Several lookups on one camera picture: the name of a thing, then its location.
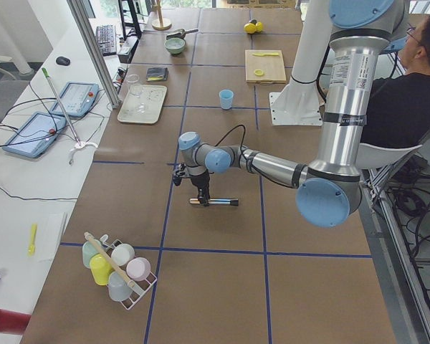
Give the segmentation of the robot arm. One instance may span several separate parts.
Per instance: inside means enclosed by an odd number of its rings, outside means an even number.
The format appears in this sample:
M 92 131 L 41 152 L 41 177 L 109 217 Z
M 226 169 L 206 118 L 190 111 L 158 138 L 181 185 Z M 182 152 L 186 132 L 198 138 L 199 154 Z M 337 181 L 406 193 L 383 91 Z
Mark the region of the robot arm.
M 208 206 L 212 173 L 242 168 L 296 190 L 296 205 L 310 223 L 342 224 L 361 201 L 360 137 L 379 54 L 405 39 L 407 1 L 311 1 L 290 82 L 272 95 L 275 125 L 321 125 L 317 157 L 296 163 L 248 149 L 213 146 L 199 134 L 178 139 L 183 162 L 173 183 L 197 188 L 196 203 Z

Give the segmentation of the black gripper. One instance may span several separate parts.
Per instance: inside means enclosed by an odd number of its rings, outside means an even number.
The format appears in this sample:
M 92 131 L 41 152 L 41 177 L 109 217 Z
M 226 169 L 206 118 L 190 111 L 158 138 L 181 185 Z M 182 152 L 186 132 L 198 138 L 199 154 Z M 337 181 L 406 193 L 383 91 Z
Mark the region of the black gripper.
M 189 178 L 191 183 L 198 189 L 198 203 L 200 206 L 209 206 L 209 181 L 208 170 L 199 175 L 190 174 L 189 167 L 185 163 L 179 163 L 173 170 L 172 182 L 175 186 L 180 186 L 184 178 Z

